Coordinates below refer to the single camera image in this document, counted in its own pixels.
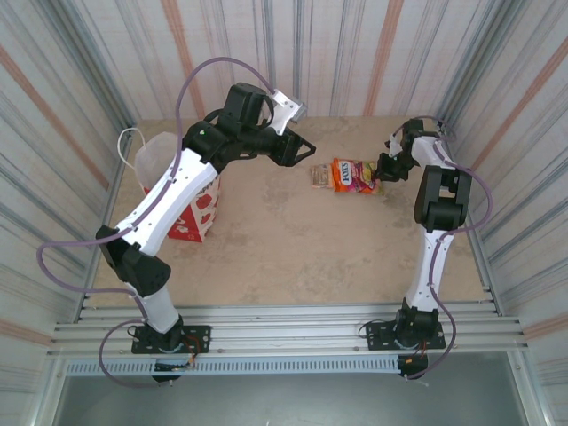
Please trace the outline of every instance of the gray floor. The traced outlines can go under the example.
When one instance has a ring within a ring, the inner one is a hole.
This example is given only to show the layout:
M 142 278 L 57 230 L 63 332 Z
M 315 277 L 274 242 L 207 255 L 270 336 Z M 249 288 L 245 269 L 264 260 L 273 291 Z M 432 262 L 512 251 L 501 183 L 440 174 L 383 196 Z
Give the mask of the gray floor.
M 506 354 L 454 354 L 420 383 L 397 375 L 195 376 L 131 390 L 69 378 L 58 425 L 526 424 Z

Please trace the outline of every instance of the vent grate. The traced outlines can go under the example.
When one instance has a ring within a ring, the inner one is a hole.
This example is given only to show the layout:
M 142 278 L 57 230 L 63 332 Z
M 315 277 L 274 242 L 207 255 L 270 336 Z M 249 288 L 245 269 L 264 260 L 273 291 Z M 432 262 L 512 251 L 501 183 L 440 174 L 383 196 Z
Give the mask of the vent grate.
M 155 372 L 156 359 L 109 359 L 106 369 L 112 375 L 171 375 Z M 182 364 L 171 359 L 161 363 Z M 293 375 L 314 373 L 399 373 L 397 355 L 326 357 L 198 357 L 195 368 L 180 370 L 181 375 Z M 103 375 L 96 359 L 69 361 L 67 376 Z

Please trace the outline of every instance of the metal wall panel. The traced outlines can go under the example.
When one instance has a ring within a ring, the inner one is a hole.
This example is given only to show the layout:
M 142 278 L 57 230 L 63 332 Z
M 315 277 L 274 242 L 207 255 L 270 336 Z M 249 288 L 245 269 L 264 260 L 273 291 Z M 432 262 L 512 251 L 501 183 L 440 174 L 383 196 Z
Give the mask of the metal wall panel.
M 568 420 L 568 3 L 517 2 L 469 93 L 454 103 L 459 163 L 493 189 L 481 236 L 507 314 L 518 316 L 558 423 Z M 474 218 L 485 212 L 472 191 Z
M 501 2 L 489 0 L 65 0 L 86 47 L 137 120 L 174 117 L 186 75 L 231 56 L 312 116 L 430 114 L 469 64 Z M 237 66 L 196 79 L 182 116 L 223 105 Z
M 109 114 L 44 2 L 0 8 L 0 424 L 30 408 L 57 321 L 77 296 L 39 270 L 47 240 L 83 240 L 100 226 L 118 167 L 123 118 Z M 93 249 L 54 249 L 47 264 L 84 285 Z

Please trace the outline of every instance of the bag handle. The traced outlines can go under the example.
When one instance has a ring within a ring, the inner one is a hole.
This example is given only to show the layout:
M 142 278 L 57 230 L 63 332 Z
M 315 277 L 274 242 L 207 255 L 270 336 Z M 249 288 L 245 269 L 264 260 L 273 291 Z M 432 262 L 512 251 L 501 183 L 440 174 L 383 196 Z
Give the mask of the bag handle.
M 140 137 L 142 137 L 142 146 L 146 147 L 146 140 L 144 139 L 144 135 L 142 134 L 142 131 L 138 128 L 138 127 L 129 127 L 128 129 L 124 129 L 123 131 L 121 131 L 121 134 L 118 135 L 118 141 L 116 142 L 116 151 L 118 151 L 118 156 L 121 157 L 121 160 L 124 164 L 126 164 L 128 167 L 130 167 L 131 169 L 134 169 L 134 166 L 132 164 L 130 164 L 123 156 L 122 156 L 122 150 L 121 150 L 121 141 L 122 141 L 122 135 L 124 133 L 126 133 L 127 131 L 131 131 L 131 130 L 135 130 L 138 133 L 140 133 Z

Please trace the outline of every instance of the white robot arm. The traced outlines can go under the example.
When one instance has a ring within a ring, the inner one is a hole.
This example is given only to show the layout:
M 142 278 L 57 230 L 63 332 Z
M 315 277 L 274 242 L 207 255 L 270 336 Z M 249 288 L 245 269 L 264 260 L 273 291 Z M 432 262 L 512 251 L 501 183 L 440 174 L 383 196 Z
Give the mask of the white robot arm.
M 433 295 L 439 294 L 447 251 L 454 239 L 451 231 L 463 225 L 467 216 L 471 176 L 448 165 L 452 162 L 439 135 L 425 131 L 422 120 L 406 122 L 401 142 L 392 135 L 386 145 L 390 152 L 380 155 L 377 178 L 391 182 L 407 180 L 413 166 L 424 169 L 414 205 L 421 245 L 412 285 L 396 319 L 367 324 L 367 344 L 372 351 L 443 349 L 446 342 Z M 402 361 L 402 375 L 417 374 L 428 366 L 427 357 Z
M 271 111 L 270 121 L 259 124 L 264 103 Z M 292 167 L 315 153 L 315 146 L 290 130 L 306 112 L 303 103 L 280 91 L 268 95 L 250 84 L 235 84 L 223 109 L 214 111 L 191 126 L 183 139 L 175 178 L 170 176 L 174 161 L 146 198 L 114 229 L 101 226 L 97 238 L 127 228 L 122 238 L 101 245 L 108 264 L 119 279 L 137 295 L 146 311 L 146 337 L 138 345 L 147 353 L 184 350 L 183 321 L 173 306 L 166 282 L 170 267 L 156 257 L 168 230 L 189 202 L 209 185 L 228 162 L 247 160 L 263 154 L 280 166 Z M 298 154 L 302 147 L 307 151 Z M 152 211 L 137 226 L 139 216 L 153 204 L 163 187 L 170 187 Z

